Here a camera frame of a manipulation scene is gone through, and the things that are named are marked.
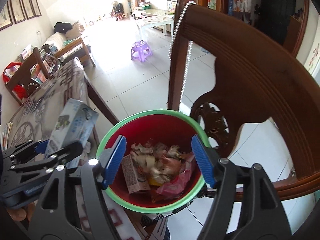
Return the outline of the left hand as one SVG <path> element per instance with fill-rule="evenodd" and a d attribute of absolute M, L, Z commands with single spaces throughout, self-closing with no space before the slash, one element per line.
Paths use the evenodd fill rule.
<path fill-rule="evenodd" d="M 32 216 L 35 211 L 35 203 L 32 202 L 28 204 L 27 206 L 20 208 L 20 209 L 7 209 L 8 214 L 10 217 L 16 221 L 16 222 L 21 222 L 24 219 L 27 219 L 28 221 L 31 221 Z"/>

